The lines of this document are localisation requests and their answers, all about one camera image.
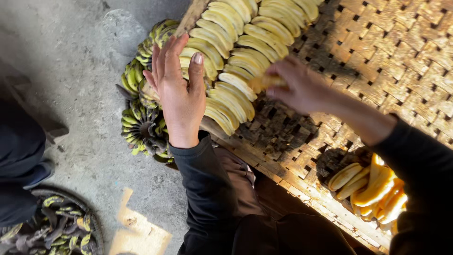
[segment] fingernail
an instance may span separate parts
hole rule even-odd
[[[201,54],[199,52],[195,53],[195,57],[193,58],[193,61],[196,64],[202,64],[203,63],[203,54]]]

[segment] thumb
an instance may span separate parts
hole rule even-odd
[[[189,93],[190,91],[204,91],[203,69],[204,56],[197,52],[192,56],[189,65]]]

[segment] left hand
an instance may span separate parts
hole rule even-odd
[[[170,144],[182,149],[198,145],[198,130],[206,107],[203,54],[196,53],[190,60],[189,83],[181,74],[179,55],[188,38],[187,33],[177,39],[172,36],[162,49],[154,45],[153,72],[143,71],[160,97]]]

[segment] hand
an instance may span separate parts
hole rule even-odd
[[[330,99],[338,93],[327,87],[322,76],[299,62],[293,56],[271,65],[267,74],[279,75],[288,87],[271,87],[267,96],[277,99],[300,114],[326,111]]]
[[[187,33],[177,39],[172,36],[162,49],[154,45],[153,72],[143,71],[160,97],[170,144],[182,149],[195,147],[199,143],[198,129],[206,107],[203,54],[196,53],[190,60],[189,83],[181,74],[179,55],[188,38]]]

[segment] black sleeve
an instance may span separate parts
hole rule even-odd
[[[449,245],[453,240],[447,209],[453,151],[402,120],[373,150],[405,182],[408,195],[407,211],[398,218],[399,233],[391,242],[390,254],[436,254],[436,249]]]
[[[188,199],[190,229],[179,254],[228,254],[238,223],[238,218],[233,217],[237,196],[214,154],[209,133],[200,131],[198,138],[200,143],[194,148],[170,147]]]

